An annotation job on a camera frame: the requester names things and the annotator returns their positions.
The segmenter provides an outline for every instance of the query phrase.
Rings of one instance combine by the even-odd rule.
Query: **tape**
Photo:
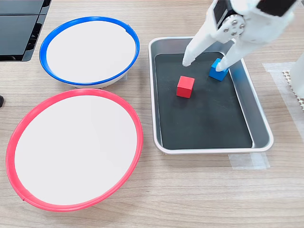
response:
[[[302,141],[304,142],[304,111],[302,99],[297,99],[288,81],[288,70],[294,65],[294,62],[286,63],[263,63],[267,72],[273,78],[286,107],[300,133]]]
[[[265,152],[229,154],[228,156],[234,170],[266,170],[270,168]]]

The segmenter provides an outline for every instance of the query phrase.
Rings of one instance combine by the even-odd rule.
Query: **white bowl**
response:
[[[92,206],[132,174],[143,148],[134,109],[99,89],[58,94],[30,111],[7,148],[9,180],[22,200],[50,211]]]
[[[53,78],[78,88],[102,88],[127,74],[139,54],[134,30],[122,21],[85,17],[53,30],[40,62]]]

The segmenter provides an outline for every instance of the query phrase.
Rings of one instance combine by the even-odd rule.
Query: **wooden table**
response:
[[[233,170],[227,155],[168,156],[152,141],[147,45],[165,36],[194,35],[210,0],[53,1],[31,61],[0,62],[1,228],[303,228],[304,144],[271,76],[262,63],[296,61],[304,52],[304,7],[274,43],[245,58],[275,144],[270,169]],[[43,100],[72,87],[48,76],[38,52],[46,35],[83,16],[109,16],[130,24],[141,51],[127,81],[106,90],[126,99],[144,132],[142,156],[129,180],[103,202],[76,212],[53,213],[23,202],[5,170],[6,147],[19,121]]]

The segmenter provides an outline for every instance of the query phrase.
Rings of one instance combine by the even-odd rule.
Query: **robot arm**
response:
[[[183,65],[189,66],[210,45],[234,39],[217,65],[222,71],[245,55],[278,38],[293,19],[297,0],[214,0],[206,21],[188,44]]]

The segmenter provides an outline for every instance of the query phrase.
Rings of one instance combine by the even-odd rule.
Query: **wooden block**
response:
[[[177,85],[176,95],[185,98],[190,98],[193,89],[194,80],[195,79],[192,77],[180,76],[180,80]]]

